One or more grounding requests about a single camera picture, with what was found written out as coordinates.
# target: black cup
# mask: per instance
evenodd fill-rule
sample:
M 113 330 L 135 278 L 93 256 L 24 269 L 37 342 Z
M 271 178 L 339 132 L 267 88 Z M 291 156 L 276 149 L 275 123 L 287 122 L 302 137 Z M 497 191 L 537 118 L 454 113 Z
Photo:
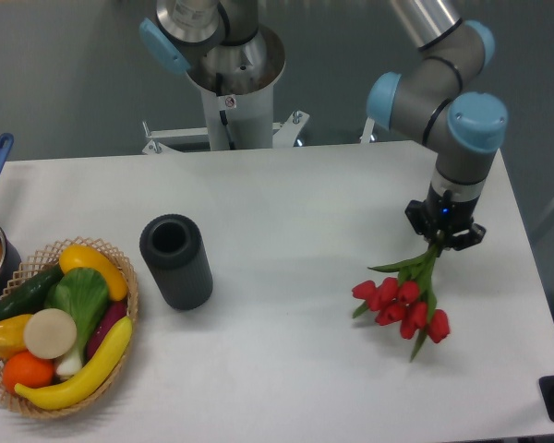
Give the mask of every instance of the black cup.
M 189 218 L 167 214 L 152 220 L 141 233 L 139 251 L 169 306 L 187 311 L 210 298 L 210 265 L 201 232 Z

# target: bok choy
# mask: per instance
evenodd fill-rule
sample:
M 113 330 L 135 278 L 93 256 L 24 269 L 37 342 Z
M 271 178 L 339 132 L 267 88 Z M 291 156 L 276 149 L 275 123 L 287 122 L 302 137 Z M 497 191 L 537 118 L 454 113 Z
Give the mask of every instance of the bok choy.
M 60 379 L 74 376 L 84 366 L 84 348 L 107 308 L 109 290 L 102 275 L 91 268 L 68 272 L 50 291 L 45 307 L 67 312 L 76 323 L 76 343 L 55 360 L 55 373 Z

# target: cucumber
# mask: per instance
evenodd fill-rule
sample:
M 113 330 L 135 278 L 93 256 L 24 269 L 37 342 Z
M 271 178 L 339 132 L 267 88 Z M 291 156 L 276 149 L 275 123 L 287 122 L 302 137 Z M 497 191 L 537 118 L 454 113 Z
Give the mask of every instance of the cucumber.
M 0 300 L 0 321 L 43 309 L 49 289 L 64 277 L 58 264 L 40 271 Z

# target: white table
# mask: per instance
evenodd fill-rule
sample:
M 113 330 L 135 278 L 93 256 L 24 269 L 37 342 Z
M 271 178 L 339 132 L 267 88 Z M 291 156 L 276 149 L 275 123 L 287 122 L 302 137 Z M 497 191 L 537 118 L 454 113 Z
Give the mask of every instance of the white table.
M 123 376 L 85 413 L 34 422 L 0 409 L 0 442 L 417 442 L 554 433 L 537 380 L 554 325 L 500 155 L 475 212 L 481 245 L 445 252 L 434 285 L 452 324 L 411 341 L 353 321 L 367 266 L 423 252 L 403 215 L 434 155 L 382 143 L 11 162 L 0 224 L 22 256 L 101 237 L 132 260 L 140 320 Z M 201 308 L 166 305 L 141 230 L 181 213 L 215 281 Z

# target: tulip bouquet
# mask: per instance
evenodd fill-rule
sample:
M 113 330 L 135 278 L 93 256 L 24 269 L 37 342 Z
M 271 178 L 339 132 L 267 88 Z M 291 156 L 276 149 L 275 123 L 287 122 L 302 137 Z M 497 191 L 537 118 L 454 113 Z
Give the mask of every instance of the tulip bouquet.
M 400 322 L 400 335 L 407 340 L 413 339 L 418 331 L 411 362 L 427 337 L 439 343 L 450 334 L 447 314 L 437 309 L 437 297 L 431 284 L 435 260 L 441 250 L 440 242 L 432 243 L 427 252 L 418 257 L 370 268 L 397 276 L 385 278 L 380 286 L 372 280 L 364 281 L 352 290 L 354 298 L 363 300 L 353 318 L 367 311 L 377 312 L 376 323 L 387 326 Z

